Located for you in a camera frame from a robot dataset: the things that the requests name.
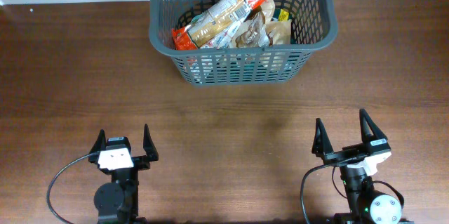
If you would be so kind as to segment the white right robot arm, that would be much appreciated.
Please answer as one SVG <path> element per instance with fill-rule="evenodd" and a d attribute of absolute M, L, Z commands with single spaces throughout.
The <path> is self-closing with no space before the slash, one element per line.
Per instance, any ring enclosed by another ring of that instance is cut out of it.
<path fill-rule="evenodd" d="M 338 168 L 344 184 L 348 213 L 336 213 L 327 223 L 403 223 L 405 199 L 390 184 L 373 180 L 377 165 L 391 156 L 387 136 L 368 113 L 359 110 L 361 143 L 334 151 L 323 122 L 316 119 L 311 153 L 322 159 L 324 167 Z"/>

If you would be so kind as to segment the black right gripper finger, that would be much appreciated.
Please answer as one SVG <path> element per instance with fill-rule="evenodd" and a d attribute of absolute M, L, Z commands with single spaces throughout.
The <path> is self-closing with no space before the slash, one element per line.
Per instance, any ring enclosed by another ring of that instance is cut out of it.
<path fill-rule="evenodd" d="M 311 153 L 317 157 L 327 157 L 334 153 L 326 128 L 320 118 L 316 119 L 315 136 Z"/>
<path fill-rule="evenodd" d="M 387 139 L 386 135 L 373 122 L 365 109 L 359 110 L 359 121 L 361 127 L 361 139 L 363 144 L 368 144 L 375 140 Z"/>

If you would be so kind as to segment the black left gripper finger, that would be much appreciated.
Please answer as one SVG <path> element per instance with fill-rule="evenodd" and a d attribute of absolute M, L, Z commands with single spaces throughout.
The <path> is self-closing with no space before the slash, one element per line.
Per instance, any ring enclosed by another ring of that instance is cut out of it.
<path fill-rule="evenodd" d="M 144 125 L 143 149 L 151 162 L 159 160 L 159 153 L 157 152 L 157 149 L 152 141 L 148 124 Z"/>
<path fill-rule="evenodd" d="M 94 145 L 92 146 L 90 153 L 92 154 L 92 153 L 103 151 L 105 149 L 105 144 L 106 144 L 105 131 L 103 129 L 100 129 L 97 140 L 95 141 Z"/>

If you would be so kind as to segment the beige noodle packet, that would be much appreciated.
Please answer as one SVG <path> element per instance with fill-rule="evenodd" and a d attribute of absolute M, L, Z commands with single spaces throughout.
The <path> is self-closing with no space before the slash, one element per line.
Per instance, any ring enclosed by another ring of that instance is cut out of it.
<path fill-rule="evenodd" d="M 270 21 L 263 24 L 261 34 L 257 40 L 259 47 L 273 46 L 273 45 L 288 45 L 291 38 L 291 20 L 285 21 Z M 263 53 L 260 56 L 257 70 L 264 72 L 269 70 L 272 72 L 279 71 L 283 58 L 282 53 Z"/>

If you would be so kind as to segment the light blue white tube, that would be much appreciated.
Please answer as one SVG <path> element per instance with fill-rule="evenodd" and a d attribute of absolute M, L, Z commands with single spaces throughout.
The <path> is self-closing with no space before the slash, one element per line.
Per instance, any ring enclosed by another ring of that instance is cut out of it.
<path fill-rule="evenodd" d="M 199 25 L 206 19 L 206 17 L 207 17 L 206 13 L 196 15 L 195 17 L 193 17 L 192 21 L 190 22 L 190 25 Z"/>

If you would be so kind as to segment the orange spaghetti packet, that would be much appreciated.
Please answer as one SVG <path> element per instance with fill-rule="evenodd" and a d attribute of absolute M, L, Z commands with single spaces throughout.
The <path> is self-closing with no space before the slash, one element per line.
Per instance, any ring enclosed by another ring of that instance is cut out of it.
<path fill-rule="evenodd" d="M 215 35 L 238 20 L 245 21 L 250 13 L 265 0 L 220 0 L 207 11 L 206 19 L 199 25 L 186 25 L 172 31 L 177 50 L 196 50 Z"/>

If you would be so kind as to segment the green coffee bag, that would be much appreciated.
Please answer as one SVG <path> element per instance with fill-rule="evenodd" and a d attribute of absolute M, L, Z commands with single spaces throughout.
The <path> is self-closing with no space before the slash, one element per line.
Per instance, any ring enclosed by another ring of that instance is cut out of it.
<path fill-rule="evenodd" d="M 272 17 L 272 21 L 287 21 L 290 20 L 290 13 L 282 8 L 276 8 Z"/>

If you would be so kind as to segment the brown white snack bag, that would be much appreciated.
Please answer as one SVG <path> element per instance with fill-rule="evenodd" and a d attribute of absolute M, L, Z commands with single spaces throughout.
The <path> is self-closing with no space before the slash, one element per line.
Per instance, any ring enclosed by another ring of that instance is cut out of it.
<path fill-rule="evenodd" d="M 267 24 L 271 22 L 275 11 L 274 0 L 265 0 L 253 10 L 233 36 L 230 48 L 255 48 L 270 45 Z"/>

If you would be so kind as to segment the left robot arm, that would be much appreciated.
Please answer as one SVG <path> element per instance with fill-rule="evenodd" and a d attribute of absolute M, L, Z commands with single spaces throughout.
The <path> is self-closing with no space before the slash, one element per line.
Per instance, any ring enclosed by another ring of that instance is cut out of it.
<path fill-rule="evenodd" d="M 88 157 L 98 170 L 111 177 L 110 182 L 97 189 L 93 198 L 99 223 L 148 222 L 139 216 L 138 174 L 149 170 L 150 164 L 159 160 L 148 125 L 144 125 L 142 146 L 145 154 L 133 157 L 127 137 L 106 138 L 105 131 L 100 130 Z"/>

